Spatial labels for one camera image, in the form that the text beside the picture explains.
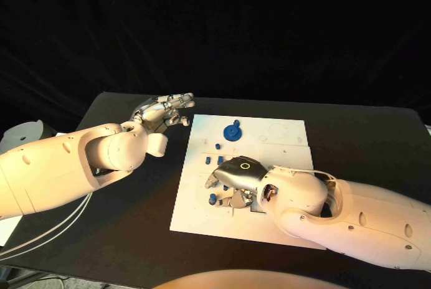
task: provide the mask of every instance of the blue round knob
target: blue round knob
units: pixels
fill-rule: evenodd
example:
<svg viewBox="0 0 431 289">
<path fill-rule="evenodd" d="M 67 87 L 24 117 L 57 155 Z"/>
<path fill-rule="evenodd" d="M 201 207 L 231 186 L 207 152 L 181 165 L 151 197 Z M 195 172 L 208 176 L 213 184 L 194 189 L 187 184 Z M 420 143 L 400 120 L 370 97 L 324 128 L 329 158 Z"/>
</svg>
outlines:
<svg viewBox="0 0 431 289">
<path fill-rule="evenodd" d="M 210 194 L 210 195 L 208 195 L 208 204 L 210 204 L 210 205 L 214 205 L 216 202 L 217 202 L 217 197 L 216 197 L 214 194 Z"/>
<path fill-rule="evenodd" d="M 240 131 L 240 128 L 239 128 L 239 121 L 237 120 L 233 121 L 233 125 L 229 125 L 224 128 L 224 130 L 221 132 L 221 135 L 223 135 L 223 137 L 227 141 L 236 141 L 240 138 L 241 131 Z"/>
</svg>

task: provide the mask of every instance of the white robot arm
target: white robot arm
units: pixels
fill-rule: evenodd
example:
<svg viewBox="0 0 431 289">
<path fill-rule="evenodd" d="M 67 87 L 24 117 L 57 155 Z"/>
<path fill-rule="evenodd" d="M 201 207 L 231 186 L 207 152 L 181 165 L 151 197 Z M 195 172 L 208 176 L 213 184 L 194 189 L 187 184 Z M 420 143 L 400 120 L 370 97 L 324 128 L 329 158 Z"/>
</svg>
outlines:
<svg viewBox="0 0 431 289">
<path fill-rule="evenodd" d="M 0 155 L 0 219 L 51 209 L 122 179 L 145 154 L 164 155 L 167 126 L 192 94 L 148 99 L 129 121 L 27 143 Z"/>
<path fill-rule="evenodd" d="M 322 182 L 311 173 L 327 175 Z M 431 269 L 431 206 L 367 184 L 319 171 L 273 166 L 247 157 L 218 165 L 205 188 L 220 182 L 236 189 L 214 207 L 243 208 L 256 199 L 285 234 L 316 242 L 350 257 L 394 269 Z M 329 208 L 321 217 L 322 205 Z"/>
</svg>

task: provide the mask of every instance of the black fabric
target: black fabric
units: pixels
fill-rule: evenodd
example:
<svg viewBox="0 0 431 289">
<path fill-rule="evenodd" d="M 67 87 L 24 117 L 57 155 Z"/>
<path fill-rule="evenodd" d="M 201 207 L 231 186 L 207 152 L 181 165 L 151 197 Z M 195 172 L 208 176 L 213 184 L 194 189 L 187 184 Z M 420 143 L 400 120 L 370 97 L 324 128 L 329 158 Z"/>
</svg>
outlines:
<svg viewBox="0 0 431 289">
<path fill-rule="evenodd" d="M 194 92 L 431 123 L 426 1 L 0 0 L 5 114 L 71 131 L 102 91 Z"/>
<path fill-rule="evenodd" d="M 100 94 L 79 129 L 120 123 L 146 98 Z M 195 98 L 182 111 L 190 118 L 194 113 L 303 120 L 315 169 L 431 204 L 431 137 L 413 111 Z M 188 133 L 190 127 L 167 129 L 164 157 L 148 155 L 135 172 L 93 193 L 66 233 L 1 264 L 145 288 L 229 268 L 289 272 L 348 288 L 429 286 L 427 272 L 381 268 L 328 250 L 168 231 Z M 5 249 L 50 229 L 77 204 L 24 216 Z"/>
</svg>

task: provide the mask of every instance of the table surface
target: table surface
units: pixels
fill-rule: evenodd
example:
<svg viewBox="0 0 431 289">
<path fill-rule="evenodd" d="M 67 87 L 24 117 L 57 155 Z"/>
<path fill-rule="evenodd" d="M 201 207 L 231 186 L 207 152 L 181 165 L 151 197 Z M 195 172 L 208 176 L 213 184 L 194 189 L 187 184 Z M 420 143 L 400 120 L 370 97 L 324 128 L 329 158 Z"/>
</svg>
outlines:
<svg viewBox="0 0 431 289">
<path fill-rule="evenodd" d="M 102 93 L 77 129 L 122 123 L 145 95 Z M 305 121 L 314 168 L 381 186 L 431 204 L 431 137 L 403 108 L 195 98 L 192 114 Z M 87 280 L 152 287 L 218 269 L 295 273 L 345 287 L 423 287 L 431 274 L 370 265 L 329 250 L 266 244 L 168 230 L 190 127 L 171 126 L 165 155 L 96 191 L 74 225 L 48 244 L 1 264 Z M 80 200 L 24 216 L 5 244 L 50 229 Z"/>
</svg>

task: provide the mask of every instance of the robotic hand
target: robotic hand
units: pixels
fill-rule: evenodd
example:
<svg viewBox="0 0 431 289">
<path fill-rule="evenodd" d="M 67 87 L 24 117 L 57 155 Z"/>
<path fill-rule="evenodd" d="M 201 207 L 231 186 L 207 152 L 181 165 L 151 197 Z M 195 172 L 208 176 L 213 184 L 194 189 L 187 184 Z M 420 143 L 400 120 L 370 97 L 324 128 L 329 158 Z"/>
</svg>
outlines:
<svg viewBox="0 0 431 289">
<path fill-rule="evenodd" d="M 27 143 L 0 155 L 0 219 L 51 209 L 122 179 L 145 154 L 164 155 L 167 126 L 192 94 L 148 99 L 129 121 Z"/>
<path fill-rule="evenodd" d="M 217 182 L 236 191 L 224 199 L 210 195 L 214 207 L 243 208 L 256 199 L 286 235 L 381 267 L 431 269 L 431 206 L 422 202 L 319 171 L 280 166 L 266 171 L 243 156 L 218 165 L 204 187 Z M 319 216 L 324 204 L 327 217 Z"/>
</svg>

